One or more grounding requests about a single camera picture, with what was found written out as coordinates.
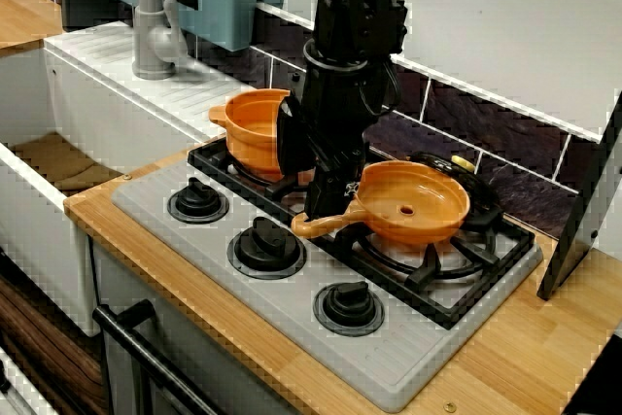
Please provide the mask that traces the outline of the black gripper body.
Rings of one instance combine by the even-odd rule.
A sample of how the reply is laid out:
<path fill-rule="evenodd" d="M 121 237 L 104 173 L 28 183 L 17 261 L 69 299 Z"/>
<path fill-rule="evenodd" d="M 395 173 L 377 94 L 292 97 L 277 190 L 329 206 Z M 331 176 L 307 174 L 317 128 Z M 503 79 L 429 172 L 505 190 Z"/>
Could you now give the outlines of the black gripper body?
<path fill-rule="evenodd" d="M 339 63 L 314 43 L 305 44 L 303 53 L 303 127 L 316 161 L 322 167 L 363 166 L 363 133 L 378 122 L 384 101 L 383 64 Z"/>

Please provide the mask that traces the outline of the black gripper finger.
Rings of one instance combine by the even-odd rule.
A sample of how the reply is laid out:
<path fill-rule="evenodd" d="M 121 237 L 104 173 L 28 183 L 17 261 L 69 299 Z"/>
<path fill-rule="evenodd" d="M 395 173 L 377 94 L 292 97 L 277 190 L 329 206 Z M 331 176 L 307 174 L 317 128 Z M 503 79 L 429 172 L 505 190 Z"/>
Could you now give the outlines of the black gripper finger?
<path fill-rule="evenodd" d="M 358 189 L 363 172 L 363 152 L 341 156 L 341 159 L 326 160 L 316 157 L 315 174 L 304 205 L 309 221 L 344 214 Z"/>
<path fill-rule="evenodd" d="M 280 103 L 276 123 L 277 160 L 283 175 L 289 176 L 315 167 L 307 128 L 300 119 L 299 101 L 289 94 Z"/>

